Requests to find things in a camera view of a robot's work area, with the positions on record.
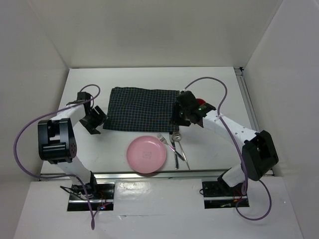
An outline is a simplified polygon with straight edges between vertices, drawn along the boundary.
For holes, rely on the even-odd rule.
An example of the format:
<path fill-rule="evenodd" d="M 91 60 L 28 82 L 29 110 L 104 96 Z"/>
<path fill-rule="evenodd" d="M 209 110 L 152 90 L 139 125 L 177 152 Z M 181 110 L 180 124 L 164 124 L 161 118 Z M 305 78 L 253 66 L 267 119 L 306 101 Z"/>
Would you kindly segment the dark checked cloth napkin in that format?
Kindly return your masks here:
<path fill-rule="evenodd" d="M 176 132 L 171 124 L 177 90 L 115 87 L 103 129 L 127 132 Z"/>

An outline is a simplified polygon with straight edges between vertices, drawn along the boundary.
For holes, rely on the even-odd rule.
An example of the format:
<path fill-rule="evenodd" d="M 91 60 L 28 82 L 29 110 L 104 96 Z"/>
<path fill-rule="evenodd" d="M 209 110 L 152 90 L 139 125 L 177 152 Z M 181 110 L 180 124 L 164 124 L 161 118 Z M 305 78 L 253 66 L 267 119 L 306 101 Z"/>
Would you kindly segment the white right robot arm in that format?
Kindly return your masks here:
<path fill-rule="evenodd" d="M 171 122 L 178 126 L 197 124 L 232 143 L 240 156 L 240 164 L 228 169 L 218 178 L 217 189 L 229 195 L 245 180 L 258 181 L 278 162 L 271 135 L 246 128 L 221 114 L 218 108 L 196 99 L 192 92 L 181 92 L 173 106 Z"/>

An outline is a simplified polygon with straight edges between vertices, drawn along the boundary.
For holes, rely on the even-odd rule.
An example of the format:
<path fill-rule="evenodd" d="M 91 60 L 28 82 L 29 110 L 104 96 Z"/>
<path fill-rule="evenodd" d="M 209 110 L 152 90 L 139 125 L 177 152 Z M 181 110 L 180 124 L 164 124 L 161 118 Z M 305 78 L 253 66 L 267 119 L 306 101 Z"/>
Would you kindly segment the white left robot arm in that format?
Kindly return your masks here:
<path fill-rule="evenodd" d="M 91 135 L 100 134 L 97 127 L 104 123 L 107 116 L 99 106 L 91 106 L 91 99 L 91 94 L 78 92 L 77 99 L 68 103 L 68 109 L 49 120 L 39 121 L 37 125 L 40 158 L 56 165 L 66 175 L 72 175 L 72 189 L 88 199 L 98 194 L 98 185 L 92 171 L 77 157 L 73 128 L 81 123 Z"/>

